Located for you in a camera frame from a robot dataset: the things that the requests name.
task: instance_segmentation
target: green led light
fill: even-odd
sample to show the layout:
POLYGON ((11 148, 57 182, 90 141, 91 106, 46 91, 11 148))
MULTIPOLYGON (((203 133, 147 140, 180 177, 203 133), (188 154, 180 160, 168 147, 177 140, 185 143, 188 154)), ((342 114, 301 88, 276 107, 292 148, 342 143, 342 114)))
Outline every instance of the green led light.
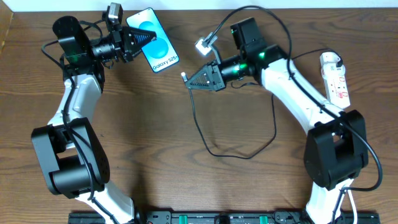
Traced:
POLYGON ((74 55, 68 58, 68 61, 71 63, 76 63, 77 61, 79 61, 79 56, 78 55, 74 55))
POLYGON ((242 64, 239 66, 239 68, 245 69, 247 66, 248 66, 247 64, 242 63, 242 64))
POLYGON ((235 65, 235 66, 232 68, 232 72, 235 73, 235 74, 238 73, 239 70, 240 70, 239 65, 235 65))
POLYGON ((260 58, 265 58, 265 57, 266 57, 266 53, 265 53, 265 52, 259 53, 259 57, 260 57, 260 58))

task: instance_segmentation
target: green terminal block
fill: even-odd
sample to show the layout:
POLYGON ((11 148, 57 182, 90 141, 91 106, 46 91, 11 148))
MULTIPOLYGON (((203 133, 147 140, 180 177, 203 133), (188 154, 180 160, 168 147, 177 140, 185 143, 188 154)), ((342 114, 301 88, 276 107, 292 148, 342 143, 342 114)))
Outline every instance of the green terminal block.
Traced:
POLYGON ((186 215, 180 215, 180 224, 188 224, 188 217, 186 215))
POLYGON ((267 216, 260 216, 260 224, 268 224, 268 217, 267 216))

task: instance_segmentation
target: smartphone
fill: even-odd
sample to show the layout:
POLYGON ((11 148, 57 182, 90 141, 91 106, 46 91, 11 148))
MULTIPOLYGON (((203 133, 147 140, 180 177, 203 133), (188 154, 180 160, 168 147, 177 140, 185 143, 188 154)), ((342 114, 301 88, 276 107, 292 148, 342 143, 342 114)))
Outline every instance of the smartphone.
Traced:
POLYGON ((147 8, 128 17, 126 22, 129 27, 154 31, 156 33, 156 40, 142 48, 154 73, 158 73, 180 61, 153 8, 147 8))

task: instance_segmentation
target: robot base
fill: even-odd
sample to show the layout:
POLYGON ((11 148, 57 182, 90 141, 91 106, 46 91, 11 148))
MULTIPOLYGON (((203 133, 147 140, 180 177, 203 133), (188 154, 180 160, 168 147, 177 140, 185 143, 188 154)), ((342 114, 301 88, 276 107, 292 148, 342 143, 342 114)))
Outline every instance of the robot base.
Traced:
MULTIPOLYGON (((175 213, 147 212, 148 224, 311 224, 302 212, 278 210, 269 213, 175 213)), ((353 214, 342 212, 337 224, 352 224, 353 214)), ((98 213, 70 213, 68 224, 105 223, 98 213)), ((360 224, 380 224, 377 213, 358 213, 360 224)))

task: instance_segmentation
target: white cable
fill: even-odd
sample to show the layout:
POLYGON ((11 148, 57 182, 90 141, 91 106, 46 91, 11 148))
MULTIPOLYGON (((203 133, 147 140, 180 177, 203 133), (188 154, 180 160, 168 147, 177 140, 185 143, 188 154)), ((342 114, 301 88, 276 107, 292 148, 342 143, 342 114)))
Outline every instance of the white cable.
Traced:
POLYGON ((358 221, 358 214, 356 213, 356 207, 355 207, 353 193, 351 193, 351 190, 347 190, 347 192, 348 192, 349 201, 351 202, 351 207, 353 208, 353 213, 354 213, 353 224, 356 224, 358 221))

